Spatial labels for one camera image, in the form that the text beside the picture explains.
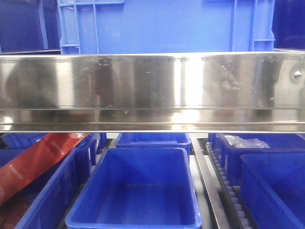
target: plastic bag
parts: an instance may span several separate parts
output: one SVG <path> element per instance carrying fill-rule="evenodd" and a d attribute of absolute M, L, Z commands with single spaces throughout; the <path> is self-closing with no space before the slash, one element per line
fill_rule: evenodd
<path fill-rule="evenodd" d="M 257 138 L 243 139 L 240 136 L 225 135 L 229 145 L 234 148 L 270 148 L 270 146 Z"/>

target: metal bar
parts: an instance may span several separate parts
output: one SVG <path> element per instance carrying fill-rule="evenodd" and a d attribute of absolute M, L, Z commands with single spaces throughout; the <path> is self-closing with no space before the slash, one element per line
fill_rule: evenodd
<path fill-rule="evenodd" d="M 305 52 L 0 56 L 0 132 L 305 132 Z"/>
<path fill-rule="evenodd" d="M 216 186 L 213 182 L 213 178 L 210 174 L 208 165 L 203 157 L 202 149 L 200 148 L 198 139 L 192 138 L 192 144 L 199 165 L 200 173 L 206 188 L 206 192 L 209 196 L 217 227 L 218 229 L 231 229 L 220 197 L 218 196 Z"/>

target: metal rail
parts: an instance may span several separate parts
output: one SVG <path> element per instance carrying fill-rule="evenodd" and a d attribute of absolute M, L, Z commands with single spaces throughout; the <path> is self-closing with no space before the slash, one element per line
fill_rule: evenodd
<path fill-rule="evenodd" d="M 305 52 L 0 56 L 0 132 L 305 132 Z"/>

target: stainless steel rail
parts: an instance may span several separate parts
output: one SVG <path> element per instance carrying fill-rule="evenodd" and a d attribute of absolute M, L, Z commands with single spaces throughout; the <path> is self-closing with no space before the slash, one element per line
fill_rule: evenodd
<path fill-rule="evenodd" d="M 305 132 L 305 52 L 0 56 L 0 132 Z"/>

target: empty blue bin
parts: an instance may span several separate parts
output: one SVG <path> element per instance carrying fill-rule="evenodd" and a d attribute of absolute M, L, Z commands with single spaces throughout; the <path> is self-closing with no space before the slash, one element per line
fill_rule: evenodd
<path fill-rule="evenodd" d="M 218 134 L 221 144 L 221 166 L 226 168 L 226 176 L 230 185 L 240 185 L 242 178 L 242 161 L 240 156 L 243 154 L 254 154 L 264 152 L 289 152 L 298 150 L 305 152 L 304 137 L 297 134 L 231 134 L 238 135 L 243 139 L 258 138 L 266 142 L 270 148 L 234 148 L 229 145 L 224 137 L 225 134 Z"/>
<path fill-rule="evenodd" d="M 0 166 L 23 150 L 0 151 Z M 54 229 L 60 222 L 80 185 L 88 179 L 88 154 L 74 148 L 65 158 L 22 189 L 17 195 L 26 196 L 29 209 L 15 229 Z"/>
<path fill-rule="evenodd" d="M 46 133 L 11 133 L 1 136 L 9 149 L 26 149 L 42 139 Z"/>
<path fill-rule="evenodd" d="M 240 196 L 259 229 L 305 229 L 305 154 L 242 155 Z"/>
<path fill-rule="evenodd" d="M 166 147 L 183 148 L 187 155 L 191 151 L 191 139 L 186 133 L 120 133 L 115 141 L 116 147 Z"/>
<path fill-rule="evenodd" d="M 272 51 L 275 0 L 58 0 L 62 54 Z"/>
<path fill-rule="evenodd" d="M 200 227 L 188 164 L 180 148 L 108 149 L 68 213 L 68 228 Z"/>

